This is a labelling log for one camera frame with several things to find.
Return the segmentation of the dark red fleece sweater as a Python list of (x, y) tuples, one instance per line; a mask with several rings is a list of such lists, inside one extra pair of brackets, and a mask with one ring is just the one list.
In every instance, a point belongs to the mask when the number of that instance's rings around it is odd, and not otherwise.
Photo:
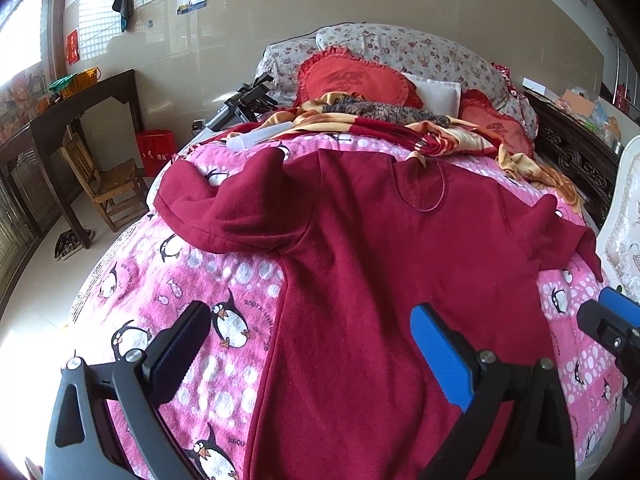
[(527, 205), (446, 162), (277, 148), (211, 185), (185, 160), (155, 207), (203, 252), (278, 259), (286, 281), (250, 425), (252, 479), (414, 479), (459, 418), (410, 333), (430, 304), (474, 348), (532, 365), (553, 351), (537, 278), (596, 238), (547, 195)]

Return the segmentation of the white upholstered chair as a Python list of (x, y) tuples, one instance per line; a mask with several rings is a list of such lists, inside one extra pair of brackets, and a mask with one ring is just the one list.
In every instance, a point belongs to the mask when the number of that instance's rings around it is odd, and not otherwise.
[(597, 254), (613, 288), (639, 301), (639, 143), (625, 146), (614, 186), (612, 204), (597, 237)]

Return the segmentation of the pink penguin blanket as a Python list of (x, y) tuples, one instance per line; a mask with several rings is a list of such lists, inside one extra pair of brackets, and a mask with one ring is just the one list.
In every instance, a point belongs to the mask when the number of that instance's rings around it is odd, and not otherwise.
[[(299, 136), (244, 152), (207, 142), (171, 162), (163, 176), (174, 162), (185, 160), (209, 184), (220, 185), (265, 148), (277, 148), (286, 159), (333, 150), (382, 153), (400, 162), (446, 162), (495, 180), (527, 205), (551, 195), (562, 219), (585, 226), (555, 195), (509, 179), (491, 158), (424, 157), (348, 133)], [(160, 414), (200, 478), (251, 479), (245, 471), (246, 445), (285, 286), (278, 259), (203, 252), (178, 237), (153, 204), (151, 213), (125, 232), (88, 281), (87, 295), (75, 311), (74, 347), (92, 364), (117, 361), (131, 349), (147, 349), (191, 302), (206, 304), (207, 338)], [(572, 424), (575, 464), (597, 448), (622, 404), (623, 377), (613, 357), (577, 325), (579, 306), (597, 298), (604, 286), (601, 270), (593, 273), (579, 256), (571, 258), (565, 270), (547, 270), (537, 278), (553, 347), (544, 358), (552, 359), (558, 371)]]

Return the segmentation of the small wooden chair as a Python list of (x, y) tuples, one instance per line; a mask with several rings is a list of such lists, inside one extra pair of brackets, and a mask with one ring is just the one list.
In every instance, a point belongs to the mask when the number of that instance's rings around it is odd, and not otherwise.
[(149, 211), (148, 187), (142, 170), (132, 158), (102, 170), (78, 134), (63, 142), (61, 152), (92, 206), (112, 232)]

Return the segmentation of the red heart cushion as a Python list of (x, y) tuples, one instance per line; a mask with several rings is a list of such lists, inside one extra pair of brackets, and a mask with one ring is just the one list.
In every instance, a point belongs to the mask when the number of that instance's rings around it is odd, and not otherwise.
[(477, 89), (462, 92), (458, 117), (472, 122), (483, 131), (490, 131), (491, 143), (502, 143), (510, 154), (533, 156), (534, 146), (523, 125), (507, 114), (498, 112), (491, 100)]
[(416, 85), (401, 72), (360, 58), (340, 46), (317, 52), (300, 64), (294, 103), (316, 100), (331, 92), (418, 110), (423, 107)]

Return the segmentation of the dark wooden desk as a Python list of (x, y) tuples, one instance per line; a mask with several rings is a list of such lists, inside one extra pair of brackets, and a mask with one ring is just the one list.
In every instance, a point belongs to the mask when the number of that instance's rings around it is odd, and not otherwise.
[(21, 128), (11, 140), (1, 145), (1, 183), (8, 189), (15, 206), (24, 214), (26, 228), (34, 237), (34, 240), (27, 245), (25, 255), (18, 260), (16, 270), (11, 274), (9, 283), (1, 293), (2, 308), (8, 305), (12, 292), (30, 258), (44, 239), (43, 230), (40, 229), (37, 220), (29, 210), (24, 196), (12, 176), (12, 170), (16, 166), (18, 156), (29, 151), (34, 153), (39, 172), (46, 182), (56, 206), (58, 206), (58, 214), (67, 221), (79, 238), (81, 246), (89, 248), (91, 242), (87, 232), (81, 225), (73, 210), (72, 202), (66, 197), (62, 185), (55, 175), (50, 156), (62, 148), (63, 134), (68, 126), (76, 128), (77, 132), (83, 136), (85, 133), (79, 122), (82, 114), (108, 99), (114, 99), (122, 105), (128, 105), (134, 132), (139, 133), (144, 130), (136, 72), (125, 70), (48, 108)]

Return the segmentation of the white small pillow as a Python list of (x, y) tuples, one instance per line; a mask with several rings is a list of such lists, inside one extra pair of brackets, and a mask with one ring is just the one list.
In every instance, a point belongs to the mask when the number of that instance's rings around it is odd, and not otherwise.
[(461, 84), (427, 79), (409, 73), (404, 73), (404, 76), (416, 86), (416, 94), (421, 99), (424, 110), (436, 115), (458, 117), (462, 93)]

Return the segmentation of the red waste bin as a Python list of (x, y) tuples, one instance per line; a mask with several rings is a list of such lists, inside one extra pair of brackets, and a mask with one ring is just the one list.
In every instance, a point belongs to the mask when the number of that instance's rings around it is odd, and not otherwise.
[(145, 130), (136, 134), (144, 174), (156, 177), (177, 153), (174, 133), (167, 129)]

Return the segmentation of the white plastic tube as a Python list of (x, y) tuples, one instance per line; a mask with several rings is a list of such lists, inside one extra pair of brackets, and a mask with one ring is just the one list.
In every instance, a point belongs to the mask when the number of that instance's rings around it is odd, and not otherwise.
[(226, 137), (226, 147), (234, 152), (249, 150), (293, 127), (292, 122), (281, 122), (267, 127), (259, 127), (246, 133), (231, 133)]

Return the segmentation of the grey furry cloth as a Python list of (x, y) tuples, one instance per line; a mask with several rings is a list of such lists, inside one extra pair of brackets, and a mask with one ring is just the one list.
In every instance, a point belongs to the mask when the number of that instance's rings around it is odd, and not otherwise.
[(436, 126), (448, 128), (450, 119), (429, 110), (419, 110), (411, 106), (399, 106), (357, 99), (356, 96), (340, 96), (333, 104), (322, 107), (323, 113), (343, 113), (363, 118), (391, 122), (406, 126), (417, 122), (434, 122)]

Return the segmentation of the yellow basket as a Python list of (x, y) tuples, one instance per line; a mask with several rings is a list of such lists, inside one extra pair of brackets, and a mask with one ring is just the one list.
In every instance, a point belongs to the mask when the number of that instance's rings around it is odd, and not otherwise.
[(99, 67), (91, 67), (88, 70), (58, 78), (50, 84), (49, 91), (63, 99), (68, 99), (97, 84), (101, 76)]

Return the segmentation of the red yellow patterned blanket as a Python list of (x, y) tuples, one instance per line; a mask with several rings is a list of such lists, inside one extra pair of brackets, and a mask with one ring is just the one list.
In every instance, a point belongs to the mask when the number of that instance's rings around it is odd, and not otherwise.
[(538, 164), (534, 155), (510, 154), (502, 143), (495, 146), (491, 143), (490, 131), (483, 131), (472, 122), (447, 116), (450, 119), (448, 128), (436, 126), (434, 122), (400, 126), (355, 115), (322, 112), (322, 107), (333, 104), (340, 96), (356, 96), (357, 99), (364, 100), (356, 94), (327, 93), (319, 99), (303, 102), (299, 106), (276, 110), (263, 122), (236, 125), (216, 134), (215, 138), (225, 141), (228, 134), (234, 132), (246, 133), (259, 127), (292, 122), (291, 129), (274, 138), (293, 139), (304, 133), (348, 133), (387, 141), (424, 157), (486, 156), (493, 159), (509, 179), (515, 182), (527, 181), (541, 191), (554, 191), (574, 214), (582, 215), (584, 201), (568, 177), (549, 166)]

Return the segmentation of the black tripod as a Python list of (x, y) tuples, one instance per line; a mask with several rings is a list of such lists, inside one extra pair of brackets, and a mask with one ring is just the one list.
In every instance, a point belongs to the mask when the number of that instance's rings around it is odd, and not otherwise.
[(238, 122), (256, 122), (260, 115), (276, 110), (278, 102), (269, 95), (269, 85), (272, 82), (270, 75), (262, 74), (250, 84), (242, 84), (224, 100), (224, 105), (205, 123), (205, 127), (212, 131), (222, 131), (228, 125)]

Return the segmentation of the floral grey pillow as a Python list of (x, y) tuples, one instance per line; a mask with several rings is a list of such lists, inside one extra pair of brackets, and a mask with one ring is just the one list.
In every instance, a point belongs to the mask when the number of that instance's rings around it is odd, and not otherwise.
[(267, 46), (256, 74), (269, 75), (270, 96), (281, 104), (291, 104), (296, 97), (299, 66), (332, 46), (345, 47), (360, 58), (398, 72), (480, 90), (498, 112), (516, 119), (529, 139), (536, 138), (538, 117), (524, 93), (512, 84), (507, 68), (489, 63), (454, 40), (408, 27), (367, 22), (323, 26)]

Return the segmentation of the window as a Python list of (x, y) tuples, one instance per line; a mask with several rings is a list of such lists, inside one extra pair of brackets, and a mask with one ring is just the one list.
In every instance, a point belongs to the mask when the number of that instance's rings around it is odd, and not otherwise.
[(43, 0), (22, 0), (3, 22), (0, 63), (2, 84), (42, 60), (42, 2)]

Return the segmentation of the dark hanging cloth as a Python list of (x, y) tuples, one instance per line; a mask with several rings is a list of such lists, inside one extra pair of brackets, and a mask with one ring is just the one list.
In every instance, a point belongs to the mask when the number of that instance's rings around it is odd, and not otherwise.
[(112, 10), (119, 15), (120, 31), (126, 32), (134, 16), (134, 0), (114, 0)]

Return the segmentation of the dark carved bed frame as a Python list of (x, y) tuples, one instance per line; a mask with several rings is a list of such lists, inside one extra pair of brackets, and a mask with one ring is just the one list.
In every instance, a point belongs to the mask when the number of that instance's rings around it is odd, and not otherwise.
[(530, 90), (524, 94), (538, 117), (536, 153), (572, 180), (584, 196), (586, 211), (602, 228), (612, 205), (620, 156), (549, 99)]

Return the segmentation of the red wall sticker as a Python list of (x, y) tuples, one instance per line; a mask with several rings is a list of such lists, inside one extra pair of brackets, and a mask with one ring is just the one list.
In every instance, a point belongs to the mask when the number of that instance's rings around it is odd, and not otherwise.
[(73, 29), (65, 39), (65, 58), (68, 65), (77, 63), (80, 59), (78, 30)]

